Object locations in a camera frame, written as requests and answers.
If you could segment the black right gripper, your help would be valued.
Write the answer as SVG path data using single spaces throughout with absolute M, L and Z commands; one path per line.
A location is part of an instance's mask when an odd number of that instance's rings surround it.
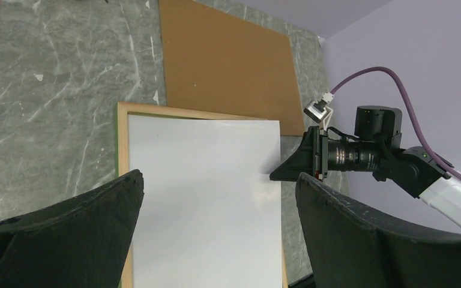
M 326 131 L 311 126 L 297 150 L 274 169 L 271 181 L 296 182 L 301 173 L 323 181 L 328 170 L 370 172 L 376 181 L 391 180 L 414 198 L 439 179 L 450 179 L 421 146 L 400 146 L 402 111 L 385 106 L 359 106 L 353 135 L 329 127 L 339 135 L 330 139 Z

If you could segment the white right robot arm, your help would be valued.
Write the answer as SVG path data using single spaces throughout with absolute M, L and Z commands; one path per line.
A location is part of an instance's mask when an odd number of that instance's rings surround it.
M 450 175 L 428 151 L 402 149 L 402 113 L 385 106 L 359 106 L 353 135 L 334 127 L 338 140 L 311 126 L 298 149 L 270 173 L 272 181 L 295 182 L 301 173 L 323 181 L 329 171 L 370 172 L 378 182 L 393 181 L 461 228 L 461 181 Z

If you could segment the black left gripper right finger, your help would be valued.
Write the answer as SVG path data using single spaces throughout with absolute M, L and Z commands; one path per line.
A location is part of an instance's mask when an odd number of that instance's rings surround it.
M 306 173 L 295 198 L 316 287 L 461 287 L 461 234 L 388 215 Z

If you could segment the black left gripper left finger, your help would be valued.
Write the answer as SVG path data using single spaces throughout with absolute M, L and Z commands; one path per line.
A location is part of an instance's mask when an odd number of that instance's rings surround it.
M 118 287 L 143 195 L 132 170 L 0 221 L 0 287 Z

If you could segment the brown fibreboard backing board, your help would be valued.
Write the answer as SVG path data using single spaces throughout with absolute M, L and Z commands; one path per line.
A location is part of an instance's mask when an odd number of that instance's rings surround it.
M 286 35 L 195 1 L 160 1 L 167 105 L 278 120 L 303 134 Z

